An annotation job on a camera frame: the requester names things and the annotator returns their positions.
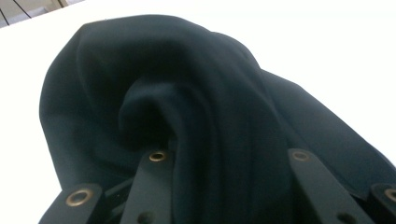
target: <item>metal grommet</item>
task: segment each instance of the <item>metal grommet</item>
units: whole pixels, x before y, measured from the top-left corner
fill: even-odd
[[[297,161],[308,161],[309,156],[305,152],[302,151],[295,151],[292,154],[293,158]]]
[[[385,195],[387,195],[389,199],[396,203],[396,189],[386,189]]]
[[[76,207],[89,201],[93,196],[91,189],[79,189],[70,194],[66,199],[66,204],[71,207]]]
[[[163,161],[166,159],[166,153],[164,151],[156,151],[149,155],[151,161]]]

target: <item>black metal bracket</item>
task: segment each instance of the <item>black metal bracket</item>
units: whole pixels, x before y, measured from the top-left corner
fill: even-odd
[[[150,151],[134,178],[105,193],[95,184],[65,189],[39,223],[171,223],[173,163],[172,152]]]
[[[367,200],[349,194],[313,153],[289,150],[296,224],[396,223],[396,185],[373,185]],[[63,190],[40,224],[170,224],[174,154],[145,154],[134,178],[103,192],[94,184]]]
[[[379,184],[367,201],[354,198],[313,153],[289,150],[297,223],[396,223],[396,185]]]

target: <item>dark fabric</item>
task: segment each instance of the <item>dark fabric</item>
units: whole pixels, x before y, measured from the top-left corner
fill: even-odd
[[[353,194],[394,167],[299,86],[226,35],[179,18],[81,27],[45,79],[40,118],[62,188],[108,189],[152,147],[176,152],[176,223],[291,223],[287,149],[311,150]]]

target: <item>dark green fabric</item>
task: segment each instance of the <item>dark green fabric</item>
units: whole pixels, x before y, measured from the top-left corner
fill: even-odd
[[[81,27],[48,71],[40,118],[63,188],[108,189],[147,150],[174,150],[176,223],[291,223],[289,147],[317,154],[361,198],[396,182],[303,89],[262,71],[234,39],[174,17]]]

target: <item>hole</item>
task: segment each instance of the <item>hole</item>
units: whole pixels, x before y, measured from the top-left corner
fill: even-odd
[[[338,218],[338,220],[340,220],[342,223],[345,223],[345,224],[356,224],[357,223],[356,219],[348,213],[339,213],[337,215],[337,218]]]
[[[151,155],[149,155],[149,159],[151,161],[163,161],[165,158],[166,154],[162,151],[153,152]]]
[[[139,224],[150,224],[154,221],[154,214],[152,212],[143,212],[137,218]]]
[[[87,202],[93,195],[90,189],[79,189],[70,194],[66,199],[66,204],[75,207]]]
[[[389,199],[396,203],[396,189],[386,189],[385,195],[387,195]]]
[[[308,161],[309,160],[308,154],[306,154],[302,151],[293,152],[293,158],[297,161]]]

